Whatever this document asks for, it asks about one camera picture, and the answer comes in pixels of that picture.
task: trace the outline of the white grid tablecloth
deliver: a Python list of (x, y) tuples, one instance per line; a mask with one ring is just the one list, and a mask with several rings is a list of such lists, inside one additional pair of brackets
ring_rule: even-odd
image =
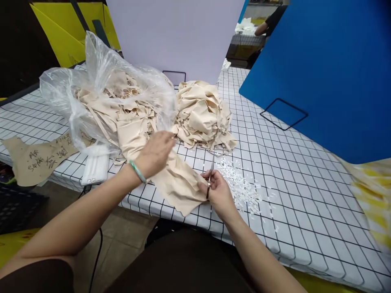
[[(270, 196), (270, 203), (260, 204), (261, 216), (244, 211), (243, 219), (285, 266), (365, 291), (389, 292), (391, 262), (381, 254), (368, 230), (349, 189), (350, 175), (330, 152), (294, 129), (278, 129), (259, 115), (260, 107), (239, 95), (248, 72), (229, 68), (218, 83), (219, 94), (233, 113), (231, 132), (239, 140), (237, 148), (225, 158), (247, 180), (261, 184), (264, 199)], [(273, 116), (270, 119), (278, 122)], [(45, 104), (39, 89), (0, 109), (0, 139), (19, 136), (27, 144), (38, 144), (67, 130), (67, 121)], [(213, 156), (209, 152), (188, 150), (183, 143), (178, 143), (175, 150), (198, 172), (210, 169)], [(12, 165), (2, 144), (0, 160)], [(85, 162), (85, 155), (74, 154), (49, 179), (81, 191)], [(108, 176), (114, 176), (120, 168), (110, 159)], [(184, 218), (153, 183), (140, 185), (120, 205), (202, 227), (232, 243), (209, 203)]]
[(233, 45), (248, 45), (248, 46), (260, 46), (266, 36), (256, 36), (256, 35), (243, 35), (241, 33), (234, 34), (231, 39), (231, 44)]

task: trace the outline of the scissors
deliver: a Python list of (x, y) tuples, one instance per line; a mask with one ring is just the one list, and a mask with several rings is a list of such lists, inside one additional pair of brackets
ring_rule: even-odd
[(208, 190), (206, 192), (206, 199), (209, 198), (209, 189), (211, 188), (211, 177), (212, 177), (212, 171), (213, 171), (213, 168), (215, 166), (215, 160), (213, 158), (213, 161), (212, 161), (212, 168), (211, 168), (211, 173), (209, 174), (209, 178), (208, 178)]

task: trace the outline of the dark clothing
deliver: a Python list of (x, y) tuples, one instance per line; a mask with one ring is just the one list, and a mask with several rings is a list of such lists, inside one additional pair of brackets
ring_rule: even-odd
[(269, 16), (267, 20), (265, 20), (265, 22), (268, 24), (269, 27), (268, 30), (266, 31), (267, 37), (269, 37), (273, 33), (274, 29), (276, 28), (278, 22), (280, 21), (287, 7), (288, 5), (278, 6), (276, 11), (271, 16)]
[[(278, 6), (276, 11), (271, 16), (269, 16), (267, 20), (265, 20), (265, 22), (268, 24), (266, 37), (271, 36), (272, 32), (276, 28), (278, 22), (280, 21), (287, 7), (288, 5)], [(251, 69), (253, 67), (255, 61), (258, 59), (260, 54), (261, 54), (261, 50), (258, 50), (257, 52), (251, 54), (251, 56), (247, 59), (247, 67), (246, 67), (247, 69)]]
[[(233, 246), (182, 229), (152, 243), (105, 292), (254, 292), (250, 286)], [(62, 260), (36, 262), (2, 278), (0, 292), (74, 292), (73, 272)]]

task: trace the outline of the right hand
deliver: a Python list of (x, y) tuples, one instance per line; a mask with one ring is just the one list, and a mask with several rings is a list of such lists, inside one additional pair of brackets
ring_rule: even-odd
[[(208, 181), (209, 175), (212, 172), (211, 176), (211, 188), (209, 190), (209, 201), (214, 207), (217, 215), (224, 222), (229, 221), (232, 218), (237, 216), (240, 217), (239, 212), (236, 209), (235, 203), (227, 181), (223, 178), (217, 170), (209, 170), (206, 173), (201, 174), (201, 176)], [(198, 183), (198, 188), (203, 194), (206, 195), (208, 191), (208, 186), (202, 182)]]

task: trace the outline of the person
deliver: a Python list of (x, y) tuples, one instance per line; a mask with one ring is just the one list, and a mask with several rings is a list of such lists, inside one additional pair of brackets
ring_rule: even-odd
[(260, 36), (266, 33), (266, 37), (271, 36), (287, 7), (288, 5), (278, 6), (276, 11), (273, 12), (264, 23), (257, 27), (254, 34)]
[(259, 27), (257, 27), (257, 29), (255, 30), (255, 35), (256, 36), (261, 36), (263, 35), (264, 33), (266, 33), (266, 39), (265, 39), (265, 42), (263, 42), (263, 44), (261, 45), (261, 48), (259, 50), (257, 50), (256, 52), (254, 52), (253, 54), (251, 54), (251, 56), (248, 58), (247, 60), (247, 69), (251, 69), (255, 63), (255, 61), (258, 59), (258, 56), (261, 54), (261, 51), (263, 49), (263, 47), (265, 46), (267, 40), (269, 39), (269, 37), (272, 35), (274, 29), (276, 28), (278, 22), (280, 21), (282, 15), (284, 14), (286, 8), (288, 7), (288, 5), (281, 5), (281, 6), (278, 6), (276, 11), (273, 12), (272, 15), (270, 15), (264, 23), (262, 23)]
[[(173, 137), (171, 132), (157, 132), (141, 150), (134, 163), (145, 178), (165, 168), (176, 142)], [(220, 246), (224, 242), (183, 229), (147, 247), (105, 292), (253, 292), (251, 286), (268, 293), (305, 292), (243, 221), (221, 174), (212, 170), (202, 176), (209, 175), (210, 203), (228, 228), (252, 280), (247, 281), (224, 254)], [(67, 207), (1, 269), (0, 292), (73, 292), (75, 256), (113, 208), (140, 184), (136, 171), (126, 164), (113, 178)], [(206, 194), (204, 182), (199, 188)]]

